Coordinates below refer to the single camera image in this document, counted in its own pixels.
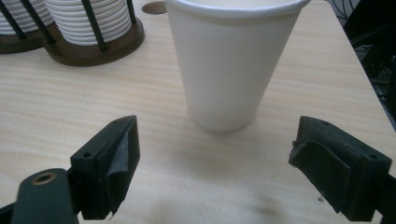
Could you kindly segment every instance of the light wood surface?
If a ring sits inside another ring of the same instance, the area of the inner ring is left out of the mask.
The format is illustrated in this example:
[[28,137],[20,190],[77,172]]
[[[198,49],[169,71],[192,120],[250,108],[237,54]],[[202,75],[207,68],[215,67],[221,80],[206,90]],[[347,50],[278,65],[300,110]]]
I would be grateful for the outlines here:
[[144,14],[148,2],[134,1],[145,42],[114,63],[65,66],[44,49],[0,55],[0,206],[24,178],[68,169],[111,120],[135,114],[141,160],[127,198],[110,221],[81,223],[348,223],[288,165],[301,115],[396,159],[395,132],[332,8],[303,10],[252,123],[213,134],[187,114],[167,15]]

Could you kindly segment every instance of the wooden table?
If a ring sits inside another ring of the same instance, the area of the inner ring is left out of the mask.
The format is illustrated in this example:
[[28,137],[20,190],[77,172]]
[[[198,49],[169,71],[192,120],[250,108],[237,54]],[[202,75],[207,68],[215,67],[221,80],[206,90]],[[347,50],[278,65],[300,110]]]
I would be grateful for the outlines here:
[[252,123],[214,134],[188,116],[167,15],[143,13],[148,2],[134,2],[145,42],[114,63],[0,55],[0,206],[25,177],[68,169],[106,124],[135,114],[141,160],[129,193],[111,221],[93,223],[348,223],[288,164],[301,115],[396,159],[395,132],[331,7],[303,10]]

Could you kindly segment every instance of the white paper cup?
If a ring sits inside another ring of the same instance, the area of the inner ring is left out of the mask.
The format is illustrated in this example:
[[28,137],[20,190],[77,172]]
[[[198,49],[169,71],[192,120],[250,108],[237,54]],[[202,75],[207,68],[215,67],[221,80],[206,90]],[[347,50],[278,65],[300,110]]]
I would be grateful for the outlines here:
[[215,132],[255,116],[309,0],[165,0],[192,120]]

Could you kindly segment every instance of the wood grain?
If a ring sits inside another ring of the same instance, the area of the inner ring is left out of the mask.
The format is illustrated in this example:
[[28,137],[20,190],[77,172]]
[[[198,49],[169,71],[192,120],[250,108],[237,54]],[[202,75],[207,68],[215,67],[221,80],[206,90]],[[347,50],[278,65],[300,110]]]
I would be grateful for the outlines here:
[[332,8],[303,10],[250,125],[214,134],[189,118],[167,15],[141,12],[148,2],[134,1],[143,45],[114,63],[65,66],[44,49],[0,55],[0,206],[25,177],[67,169],[106,124],[135,114],[141,161],[111,223],[348,223],[288,165],[301,115],[396,159],[395,132]]

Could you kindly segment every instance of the cup rim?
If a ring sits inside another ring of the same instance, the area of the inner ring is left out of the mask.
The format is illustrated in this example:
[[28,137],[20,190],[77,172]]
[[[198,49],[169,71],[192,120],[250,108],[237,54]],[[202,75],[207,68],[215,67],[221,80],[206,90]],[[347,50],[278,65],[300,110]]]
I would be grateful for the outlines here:
[[300,11],[311,0],[290,0],[290,2],[269,7],[215,7],[192,3],[189,0],[165,0],[167,5],[178,9],[218,19],[243,20],[274,17]]

